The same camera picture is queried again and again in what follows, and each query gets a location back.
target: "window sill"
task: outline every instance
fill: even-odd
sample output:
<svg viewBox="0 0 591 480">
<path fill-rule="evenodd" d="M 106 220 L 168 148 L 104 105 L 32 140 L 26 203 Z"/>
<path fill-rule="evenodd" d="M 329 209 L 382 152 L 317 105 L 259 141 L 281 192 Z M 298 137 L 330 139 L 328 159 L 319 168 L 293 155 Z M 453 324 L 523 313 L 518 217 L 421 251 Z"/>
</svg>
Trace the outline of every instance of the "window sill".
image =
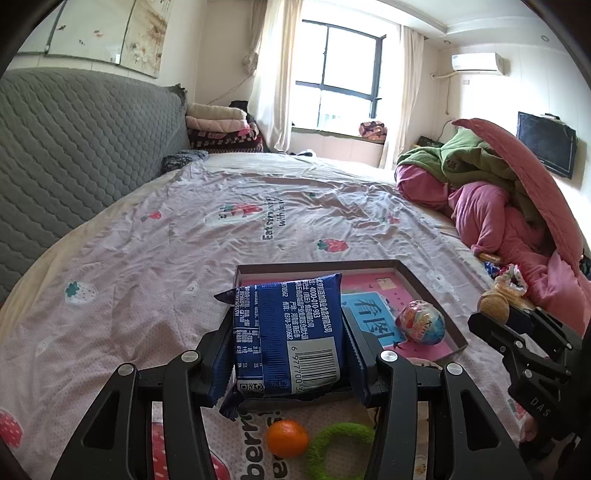
<svg viewBox="0 0 591 480">
<path fill-rule="evenodd" d="M 361 140 L 362 142 L 377 143 L 379 145 L 384 144 L 384 142 L 381 140 L 370 140 L 369 138 L 364 138 L 359 135 L 339 134 L 337 132 L 326 132 L 324 130 L 314 130 L 311 128 L 291 127 L 291 131 L 301 134 L 319 134 L 323 137 L 350 138 L 352 140 Z"/>
</svg>

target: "gray headboard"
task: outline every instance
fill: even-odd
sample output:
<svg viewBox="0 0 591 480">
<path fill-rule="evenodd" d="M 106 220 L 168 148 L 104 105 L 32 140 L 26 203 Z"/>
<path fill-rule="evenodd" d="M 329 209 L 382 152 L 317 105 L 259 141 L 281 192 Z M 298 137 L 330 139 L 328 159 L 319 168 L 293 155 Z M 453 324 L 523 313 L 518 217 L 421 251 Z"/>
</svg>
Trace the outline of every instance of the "gray headboard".
<svg viewBox="0 0 591 480">
<path fill-rule="evenodd" d="M 0 79 L 0 304 L 52 244 L 189 148 L 184 90 L 109 73 Z"/>
</svg>

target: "black television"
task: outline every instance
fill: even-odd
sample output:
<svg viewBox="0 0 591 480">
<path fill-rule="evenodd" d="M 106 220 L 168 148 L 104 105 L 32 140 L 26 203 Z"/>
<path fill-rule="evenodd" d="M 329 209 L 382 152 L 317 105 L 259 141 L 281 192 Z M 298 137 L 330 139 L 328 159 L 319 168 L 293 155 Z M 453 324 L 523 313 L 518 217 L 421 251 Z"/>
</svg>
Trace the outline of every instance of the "black television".
<svg viewBox="0 0 591 480">
<path fill-rule="evenodd" d="M 548 170 L 562 177 L 573 178 L 577 132 L 568 125 L 548 117 L 519 112 L 517 138 L 540 159 Z"/>
</svg>

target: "green blanket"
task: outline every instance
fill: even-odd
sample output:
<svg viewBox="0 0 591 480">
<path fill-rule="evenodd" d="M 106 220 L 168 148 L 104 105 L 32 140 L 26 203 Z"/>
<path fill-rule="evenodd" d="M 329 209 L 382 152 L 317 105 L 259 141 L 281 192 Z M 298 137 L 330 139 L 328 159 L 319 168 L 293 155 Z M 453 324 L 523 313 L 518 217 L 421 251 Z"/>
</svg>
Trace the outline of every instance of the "green blanket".
<svg viewBox="0 0 591 480">
<path fill-rule="evenodd" d="M 459 188 L 473 181 L 487 181 L 507 190 L 528 222 L 543 223 L 537 208 L 505 160 L 472 130 L 458 133 L 441 148 L 415 148 L 398 157 L 397 165 L 424 168 L 442 183 Z"/>
</svg>

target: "white curtain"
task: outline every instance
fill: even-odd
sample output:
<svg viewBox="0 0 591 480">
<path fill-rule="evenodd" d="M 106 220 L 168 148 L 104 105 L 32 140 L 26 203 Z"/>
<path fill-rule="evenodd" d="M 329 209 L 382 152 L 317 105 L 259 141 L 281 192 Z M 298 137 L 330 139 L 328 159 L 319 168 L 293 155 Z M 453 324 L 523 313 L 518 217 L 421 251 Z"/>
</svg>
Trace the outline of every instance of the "white curtain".
<svg viewBox="0 0 591 480">
<path fill-rule="evenodd" d="M 303 0 L 267 0 L 258 66 L 248 110 L 256 119 L 269 149 L 287 151 L 296 29 Z"/>
<path fill-rule="evenodd" d="M 252 0 L 251 32 L 248 45 L 248 55 L 242 59 L 244 70 L 249 75 L 254 75 L 258 64 L 258 50 L 261 45 L 262 28 L 267 11 L 267 0 Z"/>
<path fill-rule="evenodd" d="M 385 115 L 380 119 L 383 119 L 388 127 L 388 135 L 379 166 L 386 170 L 395 168 L 396 159 L 404 149 L 408 123 L 421 82 L 425 43 L 423 35 L 408 27 L 403 26 L 398 31 L 400 43 L 392 48 L 391 58 L 386 59 L 391 63 L 392 85 L 389 89 L 386 86 L 386 97 L 380 100 L 385 101 L 385 109 L 380 107 L 380 111 L 385 111 Z"/>
</svg>

